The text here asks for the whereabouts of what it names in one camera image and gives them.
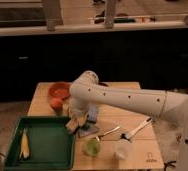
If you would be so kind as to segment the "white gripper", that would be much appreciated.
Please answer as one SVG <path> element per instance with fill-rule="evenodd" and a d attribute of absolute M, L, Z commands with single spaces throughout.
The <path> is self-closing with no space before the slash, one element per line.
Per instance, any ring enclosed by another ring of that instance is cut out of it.
<path fill-rule="evenodd" d="M 76 119 L 79 126 L 83 126 L 87 120 L 88 102 L 71 99 L 69 103 L 69 114 Z"/>

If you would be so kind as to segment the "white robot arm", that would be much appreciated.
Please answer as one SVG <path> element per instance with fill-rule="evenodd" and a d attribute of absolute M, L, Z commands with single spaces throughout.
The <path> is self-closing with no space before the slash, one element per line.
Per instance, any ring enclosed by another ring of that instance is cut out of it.
<path fill-rule="evenodd" d="M 90 103 L 106 104 L 171 122 L 182 127 L 177 171 L 188 171 L 188 94 L 164 90 L 101 86 L 98 75 L 87 70 L 69 88 L 70 109 L 83 114 Z"/>

